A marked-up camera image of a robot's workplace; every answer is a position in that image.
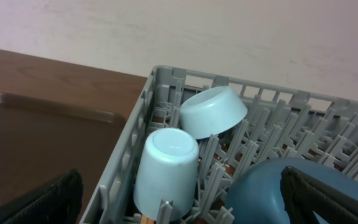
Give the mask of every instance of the dark blue bowl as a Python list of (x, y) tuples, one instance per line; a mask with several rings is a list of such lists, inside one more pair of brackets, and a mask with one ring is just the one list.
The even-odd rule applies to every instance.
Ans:
[[(270, 159), (253, 166), (231, 185), (225, 207), (233, 208), (234, 223), (290, 223), (280, 191), (281, 172), (286, 166), (358, 200), (358, 182), (337, 170), (305, 159)], [(325, 222), (317, 217), (320, 223)]]

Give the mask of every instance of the black object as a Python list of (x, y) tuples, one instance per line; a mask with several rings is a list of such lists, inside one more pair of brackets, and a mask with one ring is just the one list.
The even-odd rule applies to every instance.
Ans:
[(294, 168), (282, 172), (280, 188), (291, 223), (358, 223), (358, 201)]
[(0, 207), (0, 223), (74, 224), (81, 210), (81, 175), (71, 170)]

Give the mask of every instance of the cup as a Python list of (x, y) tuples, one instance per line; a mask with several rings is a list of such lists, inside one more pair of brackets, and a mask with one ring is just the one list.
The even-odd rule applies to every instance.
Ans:
[(154, 131), (145, 142), (137, 171), (134, 202), (147, 218), (156, 220), (161, 200), (173, 201), (170, 221), (193, 206), (198, 165), (198, 144), (175, 128)]
[(228, 86), (202, 91), (186, 100), (180, 108), (181, 128), (195, 139), (222, 133), (238, 124), (248, 109)]

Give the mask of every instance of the gray dish rack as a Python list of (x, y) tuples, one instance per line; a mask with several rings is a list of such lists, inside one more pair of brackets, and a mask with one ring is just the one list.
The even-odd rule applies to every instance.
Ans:
[[(185, 85), (186, 79), (194, 78), (205, 85)], [(178, 223), (193, 223), (200, 218), (209, 224), (232, 223), (232, 208), (216, 204), (224, 201), (233, 180), (266, 159), (309, 159), (358, 181), (357, 101), (158, 66), (145, 83), (80, 223), (140, 223), (141, 214), (128, 212), (127, 207), (132, 203), (146, 137), (156, 129), (180, 128), (180, 105), (203, 90), (222, 85), (233, 87), (249, 111), (237, 126), (200, 141), (195, 202)], [(248, 88), (257, 89), (255, 96), (244, 94)], [(264, 98), (264, 92), (272, 93), (271, 99)], [(281, 100), (284, 95), (288, 103)], [(329, 106), (324, 111), (315, 110), (308, 103), (316, 100)], [(162, 204), (160, 211), (167, 207)]]

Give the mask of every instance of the tray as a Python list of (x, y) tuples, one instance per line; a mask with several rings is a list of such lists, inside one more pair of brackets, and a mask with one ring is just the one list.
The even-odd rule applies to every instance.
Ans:
[[(198, 86), (189, 85), (191, 80), (196, 80)], [(357, 101), (157, 66), (145, 83), (80, 223), (141, 223), (132, 189), (147, 136), (160, 128), (180, 128), (180, 105), (215, 86), (232, 87), (249, 111), (228, 132), (199, 142), (197, 194), (190, 213), (178, 223), (232, 223), (233, 208), (223, 204), (231, 183), (266, 159), (308, 159), (358, 182)], [(254, 94), (248, 95), (249, 90), (255, 90)], [(314, 108), (316, 102), (327, 107)], [(160, 211), (166, 218), (169, 212), (164, 211), (172, 207), (164, 206)], [(157, 223), (166, 224), (164, 218)]]
[(0, 205), (77, 169), (81, 215), (124, 124), (115, 113), (0, 93)]

